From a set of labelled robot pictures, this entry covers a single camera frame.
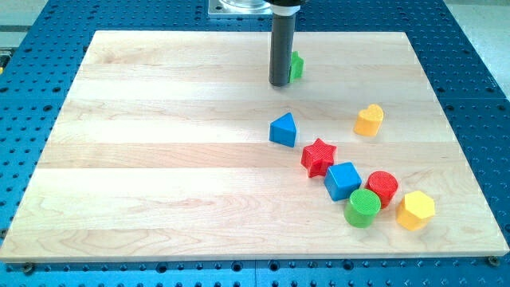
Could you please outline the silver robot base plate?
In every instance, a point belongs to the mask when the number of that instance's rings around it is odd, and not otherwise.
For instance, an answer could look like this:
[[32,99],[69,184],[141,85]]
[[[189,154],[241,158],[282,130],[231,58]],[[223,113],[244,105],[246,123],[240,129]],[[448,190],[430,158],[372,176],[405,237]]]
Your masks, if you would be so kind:
[[265,0],[208,0],[210,16],[253,16],[271,14],[270,5]]

